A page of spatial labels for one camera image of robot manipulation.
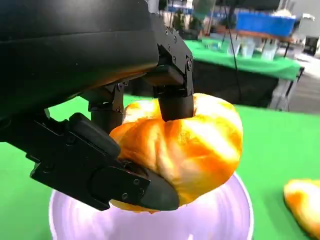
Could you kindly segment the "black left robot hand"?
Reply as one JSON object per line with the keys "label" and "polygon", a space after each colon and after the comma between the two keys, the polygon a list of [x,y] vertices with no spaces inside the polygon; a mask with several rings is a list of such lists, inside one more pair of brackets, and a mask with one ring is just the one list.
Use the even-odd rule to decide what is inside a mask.
{"label": "black left robot hand", "polygon": [[3,0],[0,139],[35,163],[30,176],[97,210],[109,202],[176,210],[174,187],[110,131],[124,84],[154,86],[163,120],[193,115],[193,56],[145,0]]}

